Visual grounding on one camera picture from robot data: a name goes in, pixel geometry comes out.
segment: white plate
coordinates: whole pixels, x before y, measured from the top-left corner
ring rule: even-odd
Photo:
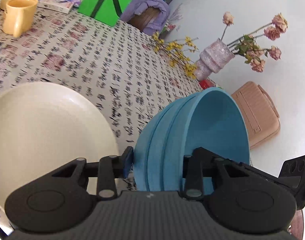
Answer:
[[[26,83],[0,96],[0,205],[18,187],[84,157],[119,155],[100,111],[77,92]]]

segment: red object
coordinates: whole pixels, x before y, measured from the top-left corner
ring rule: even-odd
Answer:
[[[216,84],[211,81],[210,79],[205,79],[199,82],[199,85],[201,86],[201,88],[203,90],[207,89],[207,88],[211,88],[211,87],[216,87]]]

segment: calligraphy tablecloth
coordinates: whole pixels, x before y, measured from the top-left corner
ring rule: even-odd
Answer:
[[[163,107],[201,91],[197,81],[168,66],[150,39],[127,23],[109,27],[72,10],[37,8],[32,28],[20,38],[2,32],[0,94],[24,82],[54,82],[91,101],[113,130],[120,153]],[[128,181],[128,189],[133,185]]]

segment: marbled vase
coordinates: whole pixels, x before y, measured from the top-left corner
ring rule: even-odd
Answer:
[[[211,73],[218,73],[234,57],[227,45],[217,39],[200,53],[200,59],[196,62],[198,68],[194,73],[197,80],[201,81]]]

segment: case handle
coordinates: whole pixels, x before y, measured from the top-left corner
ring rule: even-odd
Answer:
[[[263,94],[265,94],[265,95],[267,96],[267,98],[270,100],[271,105],[272,105],[272,109],[274,110],[275,115],[279,118],[280,116],[279,116],[278,111],[277,111],[277,109],[276,109],[276,107],[275,107],[275,104],[273,103],[273,101],[272,101],[272,99],[270,98],[270,96],[268,95],[268,93],[261,87],[261,85],[258,85],[258,88],[259,88],[260,91],[261,91]]]

